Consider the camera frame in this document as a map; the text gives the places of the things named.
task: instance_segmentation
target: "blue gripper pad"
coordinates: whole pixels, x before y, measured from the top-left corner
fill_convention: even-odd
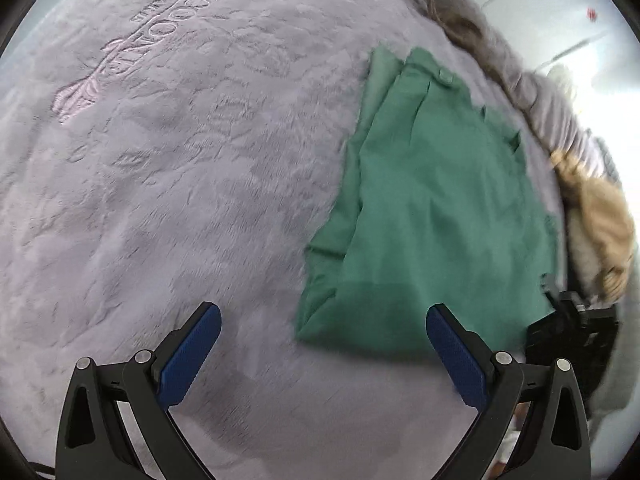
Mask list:
[[[222,314],[211,303],[160,372],[156,399],[162,409],[182,402],[221,330]]]
[[[486,378],[462,339],[436,306],[427,312],[427,336],[467,406],[479,412],[488,401]]]

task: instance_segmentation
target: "folded green garment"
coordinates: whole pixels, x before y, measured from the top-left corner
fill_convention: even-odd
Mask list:
[[[550,312],[556,229],[526,174],[520,136],[416,48],[373,51],[356,132],[326,224],[306,249],[299,340],[391,358],[431,346],[445,303],[495,350]]]

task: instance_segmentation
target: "gray plush blanket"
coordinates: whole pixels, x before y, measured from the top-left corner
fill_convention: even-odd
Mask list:
[[[428,49],[523,129],[561,226],[521,115],[405,0],[65,0],[4,64],[0,413],[30,460],[54,461],[79,357],[154,348],[209,300],[222,335],[172,413],[214,475],[437,471],[475,416],[440,364],[292,340],[302,251],[332,205],[381,42]]]

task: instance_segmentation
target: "silver screw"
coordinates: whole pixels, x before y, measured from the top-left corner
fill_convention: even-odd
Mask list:
[[[571,363],[566,359],[559,358],[558,361],[556,361],[556,364],[558,365],[558,368],[560,368],[563,372],[568,372],[569,370],[571,370]]]
[[[495,360],[498,361],[501,365],[510,365],[513,358],[507,354],[507,352],[498,352],[495,355]]]
[[[137,363],[144,364],[151,359],[151,352],[149,350],[141,350],[136,354],[134,359]]]
[[[89,359],[88,357],[81,357],[78,359],[78,362],[76,363],[76,368],[78,370],[84,370],[85,368],[88,368],[90,364],[91,364],[91,359]]]

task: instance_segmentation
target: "green fabric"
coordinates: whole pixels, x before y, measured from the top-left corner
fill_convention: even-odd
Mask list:
[[[456,75],[416,48],[373,51],[360,119],[326,224],[306,249],[299,340],[392,358],[431,351],[445,303],[493,349],[515,349],[549,307],[556,229],[518,132],[473,108]]]

